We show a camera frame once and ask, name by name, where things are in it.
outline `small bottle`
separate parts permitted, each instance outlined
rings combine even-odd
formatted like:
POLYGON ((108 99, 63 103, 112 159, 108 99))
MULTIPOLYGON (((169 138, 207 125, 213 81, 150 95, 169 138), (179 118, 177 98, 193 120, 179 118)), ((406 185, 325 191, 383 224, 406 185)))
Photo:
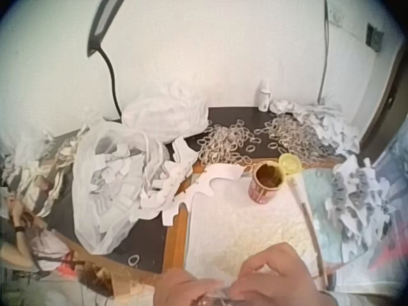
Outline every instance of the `small bottle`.
POLYGON ((269 109, 270 89, 267 80, 262 81, 261 90, 259 93, 258 110, 267 112, 269 109))

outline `person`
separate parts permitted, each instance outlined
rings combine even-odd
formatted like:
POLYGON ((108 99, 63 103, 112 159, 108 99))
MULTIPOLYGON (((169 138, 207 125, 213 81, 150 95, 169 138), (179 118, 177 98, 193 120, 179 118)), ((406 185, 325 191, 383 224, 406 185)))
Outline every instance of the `person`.
POLYGON ((22 221, 24 207, 20 201, 16 200, 14 195, 7 197, 6 201, 15 229, 16 245, 9 244, 0 239, 0 259, 19 266, 22 270, 27 270, 34 266, 34 261, 27 242, 26 229, 22 221))
MULTIPOLYGON (((221 288, 223 284, 218 280, 196 279, 184 270, 174 269, 158 280, 153 304, 191 306, 202 296, 221 288)), ((238 279, 228 289, 228 296, 250 306, 381 305, 364 296, 335 296, 319 292, 305 263, 286 243, 274 245, 248 258, 240 269, 238 279), (270 273, 259 272, 265 265, 271 269, 270 273)))

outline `plastic bag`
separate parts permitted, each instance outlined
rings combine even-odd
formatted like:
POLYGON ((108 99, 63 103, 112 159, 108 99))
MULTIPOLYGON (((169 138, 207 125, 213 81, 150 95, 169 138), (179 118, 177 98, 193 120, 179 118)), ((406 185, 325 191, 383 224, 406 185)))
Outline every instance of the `plastic bag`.
POLYGON ((111 253, 127 237, 137 221, 129 216, 140 208, 140 192, 160 177, 165 160, 169 154, 161 142, 119 123, 102 122, 83 137, 75 156, 72 197, 75 233, 87 251, 111 253), (114 171, 117 163, 120 168, 114 171))
POLYGON ((186 87, 172 85, 149 92, 124 109, 122 123, 163 143, 200 134, 208 126, 206 99, 186 87))

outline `wristband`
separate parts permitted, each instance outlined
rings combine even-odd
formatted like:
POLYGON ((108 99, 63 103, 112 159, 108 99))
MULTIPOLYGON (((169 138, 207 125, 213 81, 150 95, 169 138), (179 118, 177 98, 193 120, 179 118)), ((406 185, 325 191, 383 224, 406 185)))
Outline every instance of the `wristband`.
POLYGON ((15 230, 15 233, 18 233, 19 231, 22 231, 22 232, 26 231, 26 229, 23 226, 16 226, 14 230, 15 230))

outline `white paper sheet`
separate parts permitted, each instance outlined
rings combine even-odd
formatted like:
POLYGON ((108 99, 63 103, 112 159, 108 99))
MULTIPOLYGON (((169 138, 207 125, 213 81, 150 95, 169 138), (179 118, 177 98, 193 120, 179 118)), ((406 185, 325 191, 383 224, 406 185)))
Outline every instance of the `white paper sheet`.
MULTIPOLYGON (((290 243, 317 275, 316 253, 305 219, 288 186, 266 205, 248 195, 251 178, 214 180, 213 196, 197 193, 190 216, 186 269, 198 278, 234 281, 249 256, 280 242, 290 243)), ((297 177, 303 198, 305 187, 297 177)))

